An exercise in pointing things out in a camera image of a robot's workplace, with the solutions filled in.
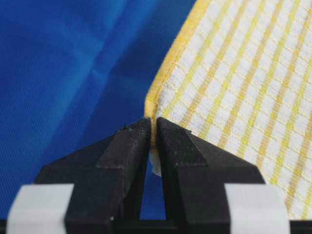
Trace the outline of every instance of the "black plastic piece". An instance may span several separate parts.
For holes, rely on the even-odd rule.
[[[187,233],[230,233],[224,183],[264,183],[257,167],[161,117],[157,146],[167,219]]]
[[[43,167],[36,184],[75,184],[65,216],[68,234],[110,233],[113,219],[139,220],[150,129],[143,118]]]
[[[264,183],[259,170],[164,118],[157,120],[157,144],[167,220],[139,220],[150,129],[143,118],[43,167],[37,184],[75,184],[68,234],[230,233],[224,183]],[[5,226],[0,220],[0,234]],[[312,221],[290,226],[292,234],[312,234]]]

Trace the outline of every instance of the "yellow and white checkered towel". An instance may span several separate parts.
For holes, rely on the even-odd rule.
[[[152,143],[157,117],[178,123],[312,218],[311,20],[311,0],[197,0],[146,97]]]

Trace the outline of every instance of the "blue fabric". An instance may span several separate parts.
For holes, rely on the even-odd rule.
[[[143,116],[193,3],[0,0],[0,218],[42,165]],[[142,218],[164,218],[150,168]]]

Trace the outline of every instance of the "white label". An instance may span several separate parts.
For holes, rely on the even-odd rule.
[[[231,234],[290,234],[278,190],[266,184],[225,184]]]
[[[66,234],[73,184],[24,185],[9,212],[7,234]]]

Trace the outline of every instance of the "checkered cloth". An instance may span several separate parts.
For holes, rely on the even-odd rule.
[[[312,218],[311,20],[311,0],[197,0],[146,97],[153,146],[165,117],[257,165],[289,218]]]

